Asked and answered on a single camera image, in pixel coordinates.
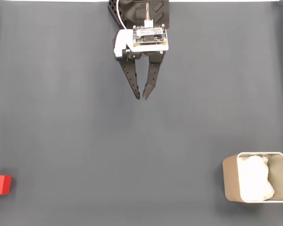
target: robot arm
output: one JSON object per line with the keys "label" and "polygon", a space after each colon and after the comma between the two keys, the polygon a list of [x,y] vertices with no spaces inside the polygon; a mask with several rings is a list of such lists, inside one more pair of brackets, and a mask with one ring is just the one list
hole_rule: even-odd
{"label": "robot arm", "polygon": [[135,72],[135,60],[142,56],[149,57],[148,80],[143,91],[143,99],[147,99],[156,85],[160,64],[165,52],[169,49],[165,25],[153,24],[149,15],[149,3],[147,2],[146,5],[144,26],[134,25],[133,29],[127,29],[118,11],[118,1],[116,3],[118,19],[124,29],[117,33],[114,54],[137,99],[140,99],[140,93]]}

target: gray surface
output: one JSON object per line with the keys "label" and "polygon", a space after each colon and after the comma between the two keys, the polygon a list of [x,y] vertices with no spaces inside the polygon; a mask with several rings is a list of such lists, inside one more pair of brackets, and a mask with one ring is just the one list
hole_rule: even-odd
{"label": "gray surface", "polygon": [[229,202],[221,166],[283,152],[283,4],[170,10],[157,87],[137,101],[106,3],[0,3],[0,226],[283,225],[283,204]]}

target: wire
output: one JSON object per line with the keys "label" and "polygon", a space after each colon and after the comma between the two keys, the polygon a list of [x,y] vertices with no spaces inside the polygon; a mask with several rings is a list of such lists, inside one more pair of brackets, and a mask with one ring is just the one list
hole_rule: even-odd
{"label": "wire", "polygon": [[148,19],[148,3],[146,3],[146,19],[145,20],[147,19]]}
{"label": "wire", "polygon": [[148,2],[148,20],[150,20],[150,3]]}
{"label": "wire", "polygon": [[127,29],[126,26],[124,25],[122,19],[121,19],[121,15],[119,14],[118,4],[119,4],[119,0],[117,0],[117,3],[116,3],[118,20],[119,20],[119,22],[121,23],[121,25],[123,26],[123,28],[124,28],[124,29]]}

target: red cube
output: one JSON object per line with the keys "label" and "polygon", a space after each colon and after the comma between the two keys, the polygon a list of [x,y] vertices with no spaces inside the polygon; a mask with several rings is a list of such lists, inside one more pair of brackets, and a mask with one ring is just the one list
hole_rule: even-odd
{"label": "red cube", "polygon": [[11,177],[0,175],[0,194],[9,194]]}

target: cable connector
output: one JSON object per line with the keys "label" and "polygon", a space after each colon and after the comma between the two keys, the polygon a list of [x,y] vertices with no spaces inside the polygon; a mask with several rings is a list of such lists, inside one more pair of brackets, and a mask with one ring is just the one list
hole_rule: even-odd
{"label": "cable connector", "polygon": [[145,20],[144,21],[144,27],[145,28],[153,27],[153,20]]}

